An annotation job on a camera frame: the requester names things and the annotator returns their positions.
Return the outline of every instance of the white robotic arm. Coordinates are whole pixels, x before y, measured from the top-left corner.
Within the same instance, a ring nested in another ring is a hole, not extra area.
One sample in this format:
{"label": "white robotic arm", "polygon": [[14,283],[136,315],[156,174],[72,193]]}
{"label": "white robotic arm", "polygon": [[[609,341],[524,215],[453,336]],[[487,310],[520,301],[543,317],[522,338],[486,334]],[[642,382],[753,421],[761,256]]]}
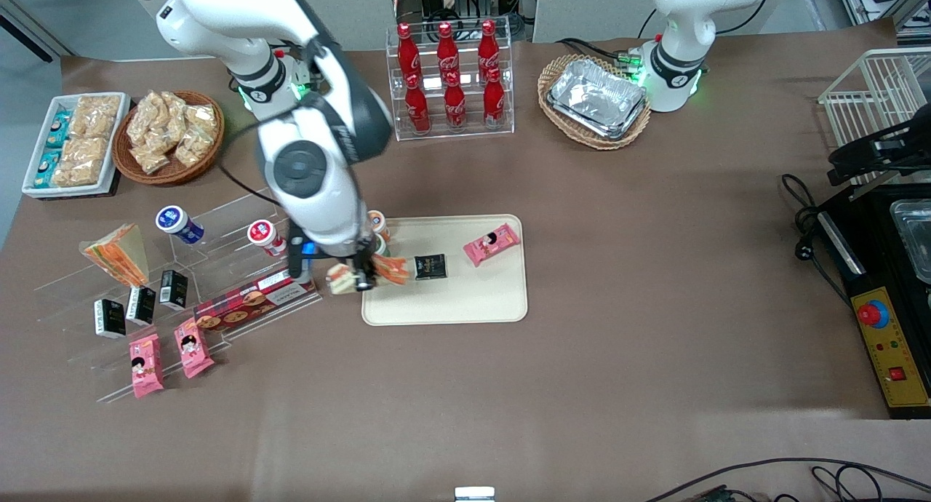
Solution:
{"label": "white robotic arm", "polygon": [[654,0],[666,16],[659,42],[641,48],[643,87],[654,111],[675,111],[688,100],[698,70],[714,42],[713,12],[731,11],[761,0]]}
{"label": "white robotic arm", "polygon": [[[356,287],[369,289],[372,232],[350,166],[385,150],[391,124],[319,18],[303,0],[169,0],[156,21],[177,50],[226,64],[263,121],[260,168],[277,201],[320,250],[355,260]],[[296,42],[303,63],[275,57],[263,38]],[[310,62],[329,92],[299,101],[289,78]]]}

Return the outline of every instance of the red glass bottle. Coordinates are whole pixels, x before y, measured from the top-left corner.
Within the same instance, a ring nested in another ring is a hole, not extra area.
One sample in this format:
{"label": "red glass bottle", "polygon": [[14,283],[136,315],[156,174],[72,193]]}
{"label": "red glass bottle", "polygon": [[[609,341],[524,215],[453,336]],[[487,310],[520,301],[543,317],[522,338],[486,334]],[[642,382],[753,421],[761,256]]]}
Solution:
{"label": "red glass bottle", "polygon": [[482,41],[479,42],[479,82],[488,81],[488,71],[498,68],[498,40],[495,40],[495,21],[482,22]]}
{"label": "red glass bottle", "polygon": [[443,85],[449,86],[447,81],[455,76],[456,85],[459,85],[459,48],[452,40],[452,24],[439,23],[439,44],[436,45],[436,61],[439,62],[439,78]]}
{"label": "red glass bottle", "polygon": [[420,50],[417,45],[410,40],[410,25],[405,22],[398,24],[398,64],[401,68],[401,74],[404,75],[404,82],[408,84],[408,78],[415,78],[418,84],[423,74],[420,70]]}
{"label": "red glass bottle", "polygon": [[498,130],[505,121],[505,88],[501,87],[501,70],[488,70],[485,84],[485,127]]}
{"label": "red glass bottle", "polygon": [[406,78],[408,92],[404,102],[408,106],[408,117],[413,124],[413,134],[422,137],[430,132],[430,115],[426,110],[426,96],[420,90],[420,82],[414,77]]}
{"label": "red glass bottle", "polygon": [[459,85],[459,71],[453,71],[443,76],[446,80],[446,93],[443,100],[446,102],[446,121],[449,130],[459,133],[466,126],[466,94]]}

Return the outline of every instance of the white box of snacks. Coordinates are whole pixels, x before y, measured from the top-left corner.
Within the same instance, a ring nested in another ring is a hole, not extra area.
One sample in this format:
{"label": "white box of snacks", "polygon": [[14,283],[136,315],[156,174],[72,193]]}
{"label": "white box of snacks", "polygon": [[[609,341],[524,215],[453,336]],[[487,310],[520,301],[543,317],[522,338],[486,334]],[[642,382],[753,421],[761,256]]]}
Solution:
{"label": "white box of snacks", "polygon": [[126,93],[54,97],[23,178],[39,199],[109,194],[116,167],[113,135],[129,112]]}

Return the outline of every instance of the pink candy package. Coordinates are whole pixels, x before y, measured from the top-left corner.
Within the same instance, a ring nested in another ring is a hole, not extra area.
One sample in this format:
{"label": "pink candy package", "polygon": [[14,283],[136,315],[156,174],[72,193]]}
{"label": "pink candy package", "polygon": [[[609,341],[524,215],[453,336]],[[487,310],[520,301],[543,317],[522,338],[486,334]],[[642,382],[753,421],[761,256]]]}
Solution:
{"label": "pink candy package", "polygon": [[511,229],[511,226],[502,224],[502,226],[486,234],[486,236],[465,244],[463,251],[465,251],[465,256],[472,260],[475,267],[479,267],[483,260],[488,260],[501,251],[508,249],[508,247],[516,246],[519,243],[521,243],[521,240]]}
{"label": "pink candy package", "polygon": [[187,319],[175,330],[177,352],[180,353],[180,365],[184,376],[193,378],[197,373],[213,366],[214,362],[207,355],[207,346],[203,343],[203,333],[197,327],[195,319]]}
{"label": "pink candy package", "polygon": [[151,334],[129,344],[132,367],[132,392],[137,399],[165,389],[162,385],[162,359],[159,356],[159,336]]}

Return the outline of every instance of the brown paper tablecloth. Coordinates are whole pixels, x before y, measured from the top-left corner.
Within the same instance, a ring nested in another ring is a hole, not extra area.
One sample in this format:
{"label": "brown paper tablecloth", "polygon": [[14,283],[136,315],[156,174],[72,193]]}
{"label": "brown paper tablecloth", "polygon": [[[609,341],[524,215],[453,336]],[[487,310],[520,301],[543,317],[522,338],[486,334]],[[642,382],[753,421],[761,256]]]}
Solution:
{"label": "brown paper tablecloth", "polygon": [[[213,170],[173,189],[124,180],[114,198],[24,198],[0,259],[0,498],[439,501],[494,485],[505,502],[636,501],[775,455],[927,479],[931,426],[884,420],[851,314],[792,256],[778,190],[792,171],[828,196],[815,98],[894,43],[885,22],[720,38],[698,94],[616,153],[569,141],[536,104],[536,75],[566,49],[516,45],[516,134],[392,143],[358,171],[389,217],[519,216],[525,320],[369,327],[359,296],[326,297],[143,400],[94,403],[63,337],[34,321],[33,289],[86,264],[80,240],[134,220],[155,236],[165,204],[197,214],[242,191]],[[385,57],[350,55],[386,95]],[[250,121],[215,60],[66,58],[63,75],[68,93],[198,90],[227,127]],[[260,187],[253,148],[229,164]],[[803,466],[722,482],[815,496]]]}

